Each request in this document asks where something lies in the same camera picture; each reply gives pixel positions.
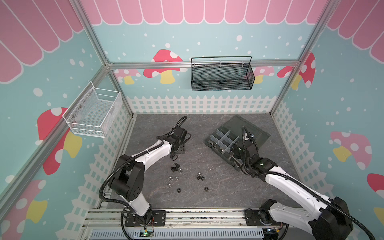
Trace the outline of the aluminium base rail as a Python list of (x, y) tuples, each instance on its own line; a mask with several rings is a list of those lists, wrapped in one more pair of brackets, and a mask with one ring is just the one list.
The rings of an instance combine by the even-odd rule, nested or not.
[[(245, 228), (247, 221), (245, 208), (181, 208), (163, 209), (164, 228)], [(82, 225), (82, 229), (116, 229), (121, 226), (121, 209), (92, 209)]]

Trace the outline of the dark green compartment organizer box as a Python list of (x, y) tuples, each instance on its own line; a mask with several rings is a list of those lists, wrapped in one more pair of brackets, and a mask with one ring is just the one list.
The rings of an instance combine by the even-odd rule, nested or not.
[(271, 136), (250, 121), (236, 115), (205, 139), (205, 145), (238, 172), (241, 170), (244, 154), (242, 127), (246, 127), (246, 133), (253, 137), (258, 148), (261, 148)]

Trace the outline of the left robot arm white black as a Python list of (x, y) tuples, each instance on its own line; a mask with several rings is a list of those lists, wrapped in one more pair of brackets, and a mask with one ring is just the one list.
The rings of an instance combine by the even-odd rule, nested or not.
[(120, 156), (114, 170), (99, 189), (100, 200), (123, 205), (134, 216), (148, 222), (152, 216), (152, 206), (142, 193), (145, 173), (166, 156), (170, 156), (173, 161), (178, 159), (178, 153), (192, 136), (182, 128), (187, 118), (181, 117), (168, 133), (157, 136), (156, 143), (151, 147), (133, 156)]

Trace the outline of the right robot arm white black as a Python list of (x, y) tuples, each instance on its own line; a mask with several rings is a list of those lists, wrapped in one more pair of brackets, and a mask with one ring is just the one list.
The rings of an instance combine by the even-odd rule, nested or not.
[(350, 215), (344, 200), (312, 190), (274, 161), (260, 157), (256, 140), (246, 127), (242, 127), (242, 147), (235, 152), (242, 158), (240, 169), (245, 175), (274, 186), (300, 205), (300, 208), (291, 208), (268, 200), (260, 207), (262, 218), (294, 226), (317, 240), (345, 240), (354, 226), (358, 226), (370, 240), (375, 239), (364, 224)]

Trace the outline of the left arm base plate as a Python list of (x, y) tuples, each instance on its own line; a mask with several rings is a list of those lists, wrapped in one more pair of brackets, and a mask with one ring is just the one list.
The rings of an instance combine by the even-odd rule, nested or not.
[(150, 211), (143, 217), (139, 215), (128, 214), (124, 217), (125, 227), (164, 227), (166, 221), (166, 211)]

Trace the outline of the silver washers cluster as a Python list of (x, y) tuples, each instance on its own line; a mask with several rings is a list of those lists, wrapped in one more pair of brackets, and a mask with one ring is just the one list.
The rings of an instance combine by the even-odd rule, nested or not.
[(176, 175), (174, 176), (168, 176), (168, 184), (167, 187), (171, 188), (173, 186), (173, 183), (177, 182), (180, 180), (180, 175), (183, 173), (183, 169), (175, 169)]

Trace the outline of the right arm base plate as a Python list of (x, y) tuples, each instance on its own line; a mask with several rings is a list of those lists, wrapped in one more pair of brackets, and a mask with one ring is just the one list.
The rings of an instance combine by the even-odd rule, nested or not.
[(284, 223), (275, 222), (268, 211), (259, 209), (246, 209), (244, 211), (247, 226), (284, 226)]

